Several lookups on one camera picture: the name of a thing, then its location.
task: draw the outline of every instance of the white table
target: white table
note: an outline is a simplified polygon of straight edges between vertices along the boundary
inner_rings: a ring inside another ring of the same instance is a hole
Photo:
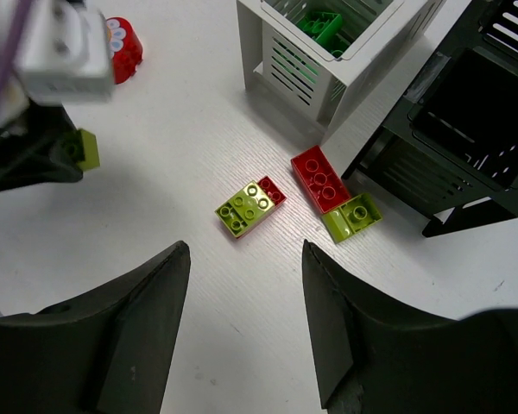
[[[324,145],[339,173],[467,4],[460,2],[447,3],[427,40]],[[458,318],[518,306],[518,219],[424,239],[425,219],[367,183],[384,220],[332,243],[290,172],[290,158],[313,138],[268,116],[268,95],[243,91],[234,1],[97,3],[106,17],[134,25],[144,62],[113,102],[68,108],[98,136],[100,169],[76,185],[0,194],[2,312],[36,312],[88,291],[181,239],[193,263],[162,412],[316,414],[304,238],[422,310]],[[265,174],[287,203],[234,242],[214,210]]]

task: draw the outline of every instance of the black rack leg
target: black rack leg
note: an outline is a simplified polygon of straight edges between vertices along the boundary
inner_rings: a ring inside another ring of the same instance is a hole
[[[480,204],[472,205],[464,208],[466,204],[455,207],[449,218],[442,223],[438,218],[432,221],[422,231],[425,237],[434,237],[436,235],[446,235],[455,231],[474,229],[475,227],[485,226],[487,224],[504,222],[517,215],[503,208],[493,200],[488,200]]]

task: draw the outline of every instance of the red toy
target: red toy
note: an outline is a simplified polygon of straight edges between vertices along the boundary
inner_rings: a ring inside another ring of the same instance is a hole
[[[351,196],[317,145],[292,159],[292,167],[322,214],[351,200]]]
[[[269,177],[264,177],[261,179],[259,181],[259,186],[267,193],[268,198],[270,198],[272,202],[275,203],[275,207],[278,207],[286,200],[286,196],[282,194],[282,191],[278,189],[275,183],[273,183],[273,180]]]
[[[107,28],[115,83],[119,85],[134,75],[136,67],[142,63],[142,43],[130,23],[122,17],[108,19]]]

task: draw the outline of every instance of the lime green lego brick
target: lime green lego brick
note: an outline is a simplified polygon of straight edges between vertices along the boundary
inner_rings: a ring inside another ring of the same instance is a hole
[[[77,165],[82,171],[98,168],[100,166],[100,155],[96,136],[84,129],[80,129],[79,132],[83,142],[85,159],[78,162]]]
[[[322,216],[322,221],[335,243],[349,239],[380,220],[382,215],[368,194],[356,196]]]
[[[100,166],[98,143],[94,134],[84,129],[70,132],[64,136],[62,146],[82,171]]]
[[[322,47],[328,46],[343,25],[340,14],[322,11],[309,12],[297,23],[298,28]]]
[[[232,235],[240,237],[274,210],[275,204],[267,193],[251,181],[215,212]]]

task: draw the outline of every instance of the green brick inside rack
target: green brick inside rack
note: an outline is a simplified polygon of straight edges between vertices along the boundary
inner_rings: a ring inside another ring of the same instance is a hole
[[[251,231],[275,210],[275,204],[255,181],[251,181],[216,211],[236,238]]]
[[[368,194],[361,194],[322,216],[335,243],[343,242],[372,224],[382,215]]]
[[[284,51],[286,53],[289,53],[292,55],[292,57],[294,59],[296,59],[298,62],[300,62],[304,67],[306,67],[306,69],[308,71],[311,71],[311,73],[314,75],[314,76],[318,76],[319,73],[311,67],[311,65],[308,65],[307,63],[305,63],[305,61],[303,61],[303,59],[301,59],[298,55],[296,55],[294,52],[292,52],[290,49],[288,49],[286,46],[282,45],[281,43],[279,43],[279,45],[281,48],[284,49]],[[290,74],[294,75],[294,72],[293,72],[293,69],[297,70],[299,73],[301,73],[303,76],[305,76],[307,79],[309,79],[311,81],[311,83],[313,84],[316,84],[317,81],[315,80],[315,78],[313,78],[311,76],[311,73],[307,73],[307,70],[302,68],[302,67],[297,67],[290,59],[288,59],[286,56],[284,56],[283,53],[281,53],[280,51],[276,50],[275,49],[275,52],[276,54],[278,54],[278,56],[281,58],[280,60],[278,60],[276,57],[273,56],[273,59],[275,60],[276,63],[278,63],[280,66],[282,66],[284,69],[286,69],[287,72],[289,72]]]
[[[298,28],[322,47],[328,46],[343,25],[340,14],[323,11],[309,12],[297,23]]]
[[[351,43],[344,39],[341,35],[337,34],[332,41],[326,47],[326,50],[330,52],[330,54],[334,58],[340,58],[342,54],[351,46]]]
[[[96,136],[84,129],[66,134],[63,148],[66,150],[69,158],[82,171],[88,171],[100,166]]]

